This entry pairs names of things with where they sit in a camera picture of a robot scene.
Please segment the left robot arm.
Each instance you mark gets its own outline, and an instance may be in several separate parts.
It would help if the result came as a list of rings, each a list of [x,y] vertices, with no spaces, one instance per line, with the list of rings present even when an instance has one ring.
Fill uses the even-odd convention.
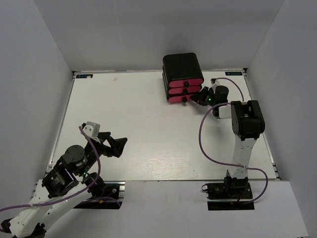
[[[39,181],[34,196],[14,218],[3,220],[2,233],[14,238],[43,238],[48,229],[73,208],[101,208],[110,201],[120,208],[121,183],[105,182],[100,157],[122,155],[126,137],[114,139],[110,132],[85,133],[87,144],[72,145],[53,169]]]

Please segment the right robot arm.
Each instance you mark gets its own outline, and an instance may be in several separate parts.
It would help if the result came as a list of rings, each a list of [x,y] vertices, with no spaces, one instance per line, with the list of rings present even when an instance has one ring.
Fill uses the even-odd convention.
[[[191,96],[201,106],[210,106],[209,112],[217,119],[231,119],[235,135],[235,147],[231,163],[223,163],[229,169],[222,183],[206,184],[209,199],[246,199],[250,190],[248,171],[252,149],[265,130],[265,121],[257,100],[247,102],[228,101],[226,86],[204,87]]]

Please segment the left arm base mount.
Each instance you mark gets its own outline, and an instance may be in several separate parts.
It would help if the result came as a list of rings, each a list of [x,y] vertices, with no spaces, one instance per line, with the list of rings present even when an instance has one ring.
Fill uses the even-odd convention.
[[[89,198],[74,207],[74,209],[119,210],[125,194],[124,181],[105,181],[104,192],[97,198]]]

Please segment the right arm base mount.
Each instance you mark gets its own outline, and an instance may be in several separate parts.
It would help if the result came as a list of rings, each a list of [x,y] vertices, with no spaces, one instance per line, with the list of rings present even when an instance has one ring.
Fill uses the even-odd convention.
[[[207,194],[209,211],[247,211],[254,210],[253,194],[250,184],[245,188],[225,190],[224,183],[205,183],[201,187]]]

